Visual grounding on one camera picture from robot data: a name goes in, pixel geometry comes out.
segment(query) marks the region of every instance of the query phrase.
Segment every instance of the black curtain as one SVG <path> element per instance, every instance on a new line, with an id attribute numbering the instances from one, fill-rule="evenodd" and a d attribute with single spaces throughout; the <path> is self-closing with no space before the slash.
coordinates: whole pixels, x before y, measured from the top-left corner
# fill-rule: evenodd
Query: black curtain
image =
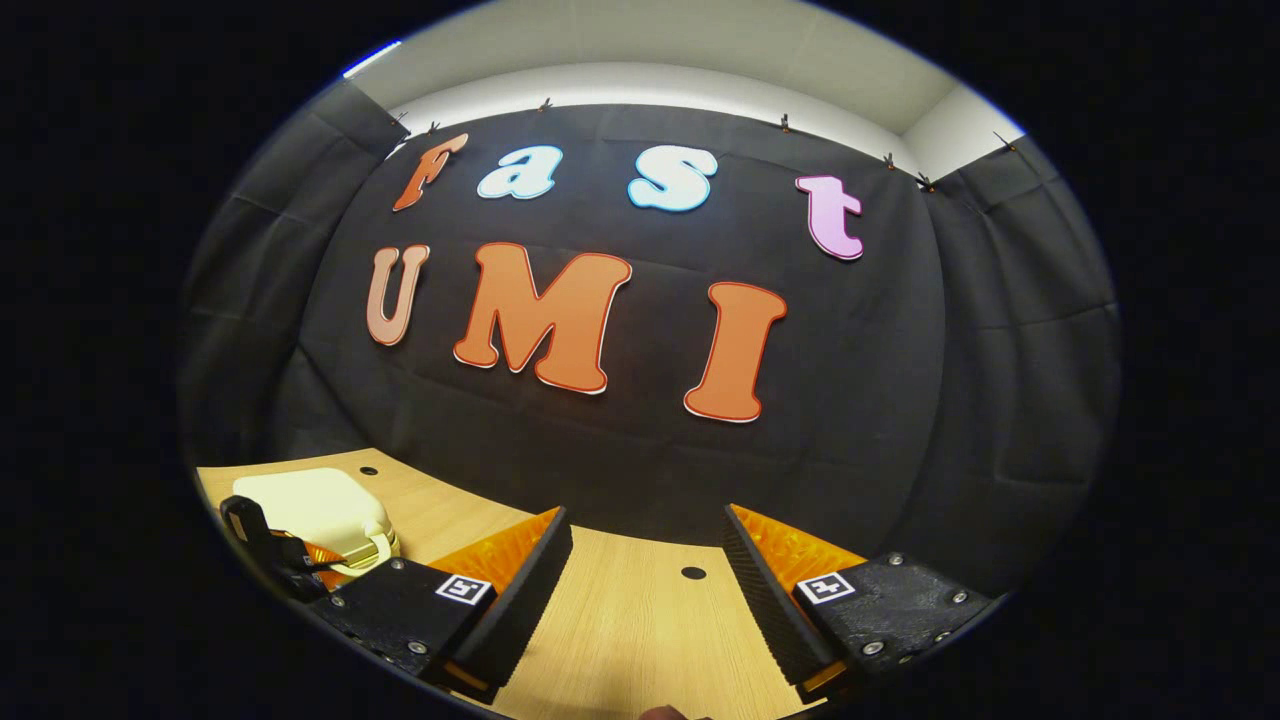
<path id="1" fill-rule="evenodd" d="M 195 462 L 372 446 L 527 511 L 563 503 L 576 524 L 703 544 L 719 506 L 739 502 L 863 555 L 910 552 L 989 594 L 1025 575 L 1079 506 L 1115 414 L 1116 309 L 1084 213 L 1029 138 L 931 193 L 823 138 L 639 105 L 483 118 L 383 161 L 403 131 L 371 105 L 347 100 L 346 124 L 301 114 L 210 227 L 180 375 Z M 466 149 L 393 214 L 421 152 L 462 132 Z M 694 211 L 626 196 L 636 155 L 667 143 L 719 163 Z M 477 196 L 498 158 L 531 145 L 564 152 L 550 192 Z M 850 224 L 860 260 L 809 238 L 794 181 L 814 174 L 863 201 Z M 504 359 L 481 370 L 452 357 L 475 250 L 493 241 L 529 250 L 539 290 L 579 252 L 631 263 L 603 395 L 513 375 Z M 412 322 L 380 346 L 364 319 L 372 255 L 419 242 L 431 258 Z M 707 288 L 719 281 L 788 304 L 756 386 L 764 414 L 748 425 L 681 405 L 707 361 Z"/>

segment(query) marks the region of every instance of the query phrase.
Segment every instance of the orange letter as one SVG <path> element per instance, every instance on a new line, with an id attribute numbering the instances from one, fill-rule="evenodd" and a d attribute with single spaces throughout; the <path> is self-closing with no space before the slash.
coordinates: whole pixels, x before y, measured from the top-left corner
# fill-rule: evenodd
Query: orange letter
<path id="1" fill-rule="evenodd" d="M 426 263 L 431 249 L 425 245 L 411 245 L 404 249 L 404 274 L 401 275 L 401 292 L 396 299 L 396 314 L 390 320 L 383 313 L 383 300 L 387 297 L 387 281 L 392 265 L 399 256 L 399 250 L 384 247 L 374 255 L 374 279 L 369 282 L 369 304 L 365 305 L 365 323 L 369 334 L 383 345 L 396 345 L 404 337 L 408 327 L 408 314 L 413 309 L 413 288 L 417 286 L 417 270 Z"/>
<path id="2" fill-rule="evenodd" d="M 403 210 L 417 202 L 422 197 L 422 186 L 431 184 L 435 176 L 440 174 L 440 170 L 444 169 L 444 163 L 449 159 L 449 152 L 462 150 L 462 146 L 466 143 L 467 133 L 462 133 L 448 142 L 443 142 L 422 152 L 422 159 L 417 163 L 417 170 L 413 172 L 413 177 L 404 186 L 404 193 L 396 201 L 396 205 L 392 205 L 392 213 Z"/>
<path id="3" fill-rule="evenodd" d="M 703 382 L 685 393 L 685 409 L 694 415 L 750 423 L 760 416 L 755 378 L 769 325 L 787 314 L 777 295 L 742 283 L 716 283 L 707 290 L 716 304 L 716 337 Z"/>
<path id="4" fill-rule="evenodd" d="M 467 334 L 453 346 L 453 356 L 476 368 L 497 365 L 498 350 L 489 340 L 498 323 L 507 366 L 518 373 L 552 333 L 547 355 L 534 365 L 538 379 L 586 395 L 604 392 L 604 325 L 613 295 L 631 279 L 631 265 L 612 255 L 584 252 L 564 265 L 545 293 L 538 295 L 529 252 L 522 246 L 484 245 L 476 250 L 476 263 L 480 287 Z"/>

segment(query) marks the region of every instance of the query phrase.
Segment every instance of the table surface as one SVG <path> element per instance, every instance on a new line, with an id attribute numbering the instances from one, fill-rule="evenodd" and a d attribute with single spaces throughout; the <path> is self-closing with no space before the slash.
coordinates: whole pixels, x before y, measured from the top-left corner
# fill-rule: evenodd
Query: table surface
<path id="1" fill-rule="evenodd" d="M 415 562 L 428 564 L 531 516 L 378 450 L 198 473 L 216 520 L 237 478 L 314 468 L 343 470 L 378 497 L 401 538 L 401 553 Z M 573 503 L 563 505 L 572 523 Z M 806 707 L 769 655 L 721 548 L 577 525 L 571 532 L 568 564 L 490 710 L 521 720 L 635 720 L 650 707 L 671 705 L 687 717 L 755 720 Z M 687 566 L 707 577 L 685 578 L 681 569 Z"/>

